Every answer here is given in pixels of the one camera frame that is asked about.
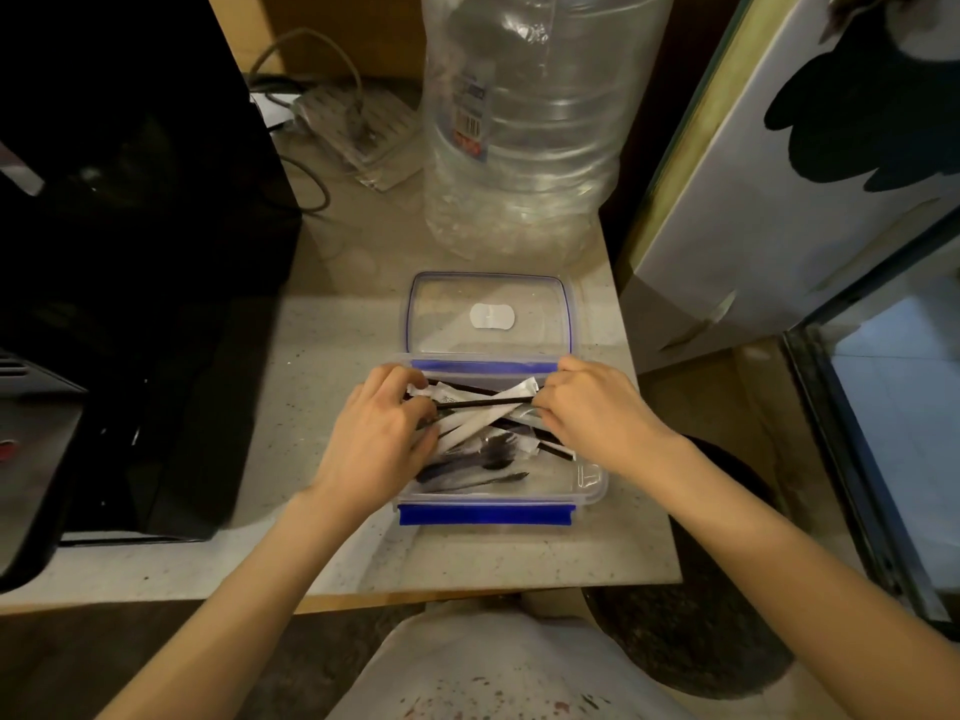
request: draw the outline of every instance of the coffee machine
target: coffee machine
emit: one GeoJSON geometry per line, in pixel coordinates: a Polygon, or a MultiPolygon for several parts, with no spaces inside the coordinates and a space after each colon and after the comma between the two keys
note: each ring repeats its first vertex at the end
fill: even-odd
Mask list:
{"type": "Polygon", "coordinates": [[[4,7],[0,591],[230,519],[301,227],[207,0],[4,7]]]}

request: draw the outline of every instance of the barcode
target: barcode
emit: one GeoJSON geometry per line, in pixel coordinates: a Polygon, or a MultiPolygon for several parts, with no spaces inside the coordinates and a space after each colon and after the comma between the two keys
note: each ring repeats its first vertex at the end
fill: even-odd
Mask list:
{"type": "Polygon", "coordinates": [[[478,119],[470,111],[463,108],[457,109],[456,130],[463,136],[469,136],[471,139],[480,138],[481,119],[478,119]]]}

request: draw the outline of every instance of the water bottle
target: water bottle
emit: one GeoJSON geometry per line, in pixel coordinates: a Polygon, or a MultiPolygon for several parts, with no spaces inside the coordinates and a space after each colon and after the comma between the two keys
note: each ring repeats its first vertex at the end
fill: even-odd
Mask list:
{"type": "Polygon", "coordinates": [[[470,259],[575,258],[673,0],[422,3],[427,225],[470,259]]]}

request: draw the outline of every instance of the power cord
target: power cord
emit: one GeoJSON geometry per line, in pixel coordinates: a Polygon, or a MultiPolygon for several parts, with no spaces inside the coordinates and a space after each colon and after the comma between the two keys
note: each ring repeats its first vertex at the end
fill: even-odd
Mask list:
{"type": "MultiPolygon", "coordinates": [[[[278,106],[282,106],[283,108],[290,108],[290,104],[288,102],[271,95],[271,92],[278,93],[278,87],[281,85],[288,85],[290,87],[294,87],[294,89],[306,89],[306,86],[289,75],[277,75],[274,73],[261,75],[259,71],[267,59],[269,59],[270,56],[272,56],[280,48],[280,46],[290,40],[293,40],[294,38],[301,37],[303,35],[316,38],[320,42],[330,46],[330,48],[336,51],[343,62],[346,63],[346,67],[349,68],[350,72],[353,74],[354,82],[356,82],[356,94],[350,112],[355,120],[362,122],[363,79],[360,77],[360,71],[357,70],[357,67],[354,65],[354,61],[351,60],[350,56],[347,55],[346,52],[344,52],[344,49],[341,46],[337,45],[328,35],[324,35],[322,32],[318,32],[310,27],[297,27],[296,29],[284,32],[282,35],[278,35],[277,38],[269,46],[267,46],[263,52],[260,53],[258,58],[253,61],[253,64],[249,68],[249,72],[246,74],[246,87],[250,91],[263,91],[266,93],[268,101],[271,101],[278,106]]],[[[279,154],[279,157],[281,161],[285,161],[301,170],[304,174],[306,174],[307,177],[310,178],[310,180],[313,180],[314,184],[318,186],[319,191],[323,192],[323,202],[321,204],[315,207],[298,207],[302,214],[316,215],[330,207],[330,189],[327,188],[324,180],[320,179],[320,175],[316,171],[308,167],[304,162],[298,161],[290,156],[286,156],[285,154],[279,154]]]]}

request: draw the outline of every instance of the hand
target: hand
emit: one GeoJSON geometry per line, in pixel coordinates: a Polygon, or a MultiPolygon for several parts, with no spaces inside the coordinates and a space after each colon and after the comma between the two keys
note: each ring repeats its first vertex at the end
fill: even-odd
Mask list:
{"type": "Polygon", "coordinates": [[[643,450],[656,449],[676,435],[625,373],[573,356],[559,360],[534,406],[564,445],[624,477],[637,476],[643,450]]]}
{"type": "Polygon", "coordinates": [[[426,396],[403,401],[408,384],[423,389],[426,377],[384,363],[354,387],[308,493],[366,520],[421,471],[437,447],[438,429],[427,427],[419,438],[414,433],[421,420],[437,417],[437,407],[426,396]]]}

